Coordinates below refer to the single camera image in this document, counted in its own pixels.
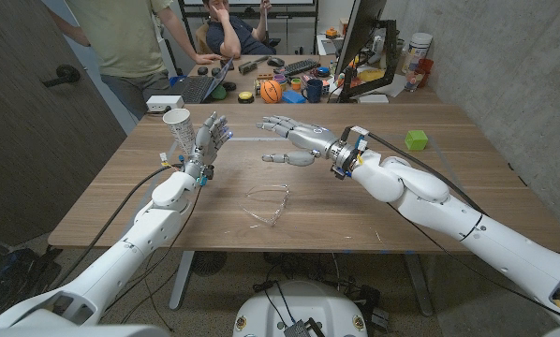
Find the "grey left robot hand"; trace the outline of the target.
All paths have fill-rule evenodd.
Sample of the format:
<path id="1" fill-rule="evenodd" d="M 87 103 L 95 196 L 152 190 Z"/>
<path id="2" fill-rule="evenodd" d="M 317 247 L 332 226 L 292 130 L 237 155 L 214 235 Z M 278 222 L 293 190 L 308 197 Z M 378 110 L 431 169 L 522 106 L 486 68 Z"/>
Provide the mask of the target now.
<path id="1" fill-rule="evenodd" d="M 199 128 L 183 172 L 195 179 L 203 176 L 211 180 L 214 177 L 213 162 L 217 152 L 231 137 L 226 116 L 217 117 L 214 112 Z"/>

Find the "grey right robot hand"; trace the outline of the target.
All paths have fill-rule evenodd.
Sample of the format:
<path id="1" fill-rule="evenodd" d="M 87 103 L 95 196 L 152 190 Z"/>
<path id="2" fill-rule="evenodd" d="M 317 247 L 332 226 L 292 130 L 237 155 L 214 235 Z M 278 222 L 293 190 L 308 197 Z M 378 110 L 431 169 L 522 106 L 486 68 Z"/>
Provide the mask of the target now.
<path id="1" fill-rule="evenodd" d="M 286 154 L 264 154 L 264 162 L 305 167 L 313 164 L 316 158 L 323 158 L 333 162 L 333 170 L 340 177 L 349 175 L 353 170 L 357 150 L 323 126 L 305 124 L 287 116 L 272 116 L 264 117 L 262 122 L 256 123 L 256 127 L 273 131 L 300 148 Z"/>

